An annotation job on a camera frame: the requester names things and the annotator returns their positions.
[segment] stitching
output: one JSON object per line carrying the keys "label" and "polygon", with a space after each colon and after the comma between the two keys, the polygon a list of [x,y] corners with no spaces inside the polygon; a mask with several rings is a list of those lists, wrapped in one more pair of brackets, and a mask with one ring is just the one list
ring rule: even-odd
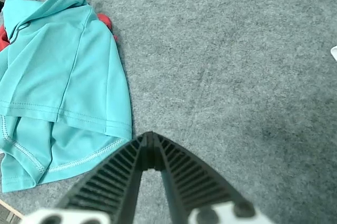
{"label": "stitching", "polygon": [[[53,9],[54,9],[54,6],[55,6],[55,4],[57,4],[59,1],[61,1],[61,0],[56,0],[50,7],[48,7],[49,9],[48,10],[46,10],[46,11],[42,11],[42,14],[40,15],[40,17],[39,18],[41,18],[41,17],[45,17],[45,16],[47,16],[48,15],[48,13],[50,12],[50,11],[52,11]],[[36,13],[37,12],[41,12],[41,9],[44,9],[45,8],[45,6],[46,6],[46,2],[48,2],[48,0],[47,1],[45,1],[31,16],[29,16],[29,17],[27,17],[24,21],[22,21],[21,23],[24,23],[24,22],[26,22],[27,20],[29,20],[29,21],[31,21],[31,20],[35,20],[36,19]]]}
{"label": "stitching", "polygon": [[[20,181],[27,181],[27,180],[32,181],[33,180],[32,178],[22,178],[22,177],[17,177],[16,180],[18,178],[20,178]],[[3,178],[3,181],[2,181],[2,184],[14,184],[14,183],[18,183],[18,182],[17,181],[7,181],[7,178]]]}
{"label": "stitching", "polygon": [[[58,107],[49,106],[49,105],[42,105],[42,104],[29,104],[29,103],[9,102],[9,101],[4,101],[4,100],[0,100],[0,102],[7,103],[7,104],[21,104],[21,105],[31,105],[31,106],[42,106],[42,107],[48,107],[48,108],[58,109]],[[130,125],[130,124],[127,124],[127,123],[124,123],[124,122],[119,122],[119,121],[116,121],[116,120],[102,119],[102,118],[98,118],[98,117],[94,117],[94,116],[89,116],[89,115],[86,115],[86,114],[83,114],[83,113],[72,112],[72,111],[66,110],[66,109],[61,109],[61,111],[69,112],[69,113],[74,113],[74,114],[78,114],[78,115],[82,115],[82,116],[86,116],[88,118],[93,118],[93,119],[98,119],[98,120],[104,120],[104,121],[110,121],[110,122],[118,122],[118,123],[121,123],[121,124]]]}
{"label": "stitching", "polygon": [[20,151],[22,154],[28,157],[28,159],[31,160],[35,168],[38,170],[39,173],[43,173],[45,171],[45,168],[43,165],[39,162],[39,160],[32,155],[24,146],[22,146],[20,143],[13,141],[13,139],[8,135],[7,128],[6,128],[6,118],[1,115],[2,120],[2,134],[4,136],[4,140],[7,141],[9,144],[11,144],[13,147],[15,147],[18,151]]}
{"label": "stitching", "polygon": [[99,150],[96,150],[94,153],[92,153],[91,155],[89,155],[87,157],[84,157],[82,159],[79,159],[79,160],[76,160],[76,161],[73,161],[73,162],[69,162],[69,163],[66,163],[66,164],[62,164],[62,165],[59,165],[59,166],[49,168],[47,170],[47,173],[52,173],[52,172],[56,172],[56,171],[61,171],[61,170],[73,168],[73,167],[81,165],[83,163],[92,161],[95,158],[97,158],[97,157],[101,156],[102,154],[106,153],[107,151],[110,151],[111,149],[114,149],[115,147],[117,147],[118,145],[120,145],[124,141],[125,141],[125,139],[119,138],[118,140],[110,143],[109,145],[107,145],[107,146],[105,146],[105,147],[103,147]]}
{"label": "stitching", "polygon": [[6,177],[4,178],[5,180],[13,180],[13,179],[17,179],[17,178],[30,178],[30,176],[28,175],[23,175],[23,176],[19,176],[19,177]]}
{"label": "stitching", "polygon": [[[46,112],[46,113],[53,113],[53,114],[58,114],[57,112],[51,112],[51,111],[43,111],[43,110],[37,110],[37,109],[29,109],[29,108],[19,108],[19,107],[9,107],[10,109],[19,109],[19,110],[32,110],[32,111],[37,111],[37,112]],[[72,116],[69,116],[69,115],[65,115],[63,114],[64,117],[66,118],[71,118],[71,119],[75,119],[75,120],[80,120],[80,121],[84,121],[84,122],[89,122],[89,123],[92,123],[92,124],[97,124],[97,125],[101,125],[101,126],[106,126],[107,128],[118,128],[118,129],[123,129],[127,132],[131,132],[131,130],[129,129],[126,129],[126,128],[122,128],[122,127],[119,127],[119,126],[115,126],[115,125],[106,125],[106,124],[101,124],[101,123],[97,123],[97,122],[93,122],[93,121],[90,121],[90,120],[83,120],[83,119],[79,119],[79,118],[75,118],[75,117],[72,117]]]}

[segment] red cloth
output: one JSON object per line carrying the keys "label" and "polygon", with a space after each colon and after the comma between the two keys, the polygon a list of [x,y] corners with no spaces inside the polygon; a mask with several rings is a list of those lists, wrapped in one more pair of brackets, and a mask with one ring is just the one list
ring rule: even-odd
{"label": "red cloth", "polygon": [[112,23],[111,23],[111,20],[108,16],[106,16],[102,13],[98,13],[97,17],[100,21],[102,21],[107,26],[107,28],[109,28],[110,31],[112,30]]}
{"label": "red cloth", "polygon": [[0,51],[9,45],[9,40],[4,25],[0,27]]}

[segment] gray carpet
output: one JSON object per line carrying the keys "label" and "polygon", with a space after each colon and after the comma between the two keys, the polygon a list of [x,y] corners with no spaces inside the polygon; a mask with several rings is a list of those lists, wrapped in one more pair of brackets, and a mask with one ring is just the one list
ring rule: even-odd
{"label": "gray carpet", "polygon": [[[337,223],[337,0],[91,0],[120,37],[134,132],[190,149],[277,223]],[[0,195],[51,207],[78,178]],[[170,223],[160,175],[135,223]]]}

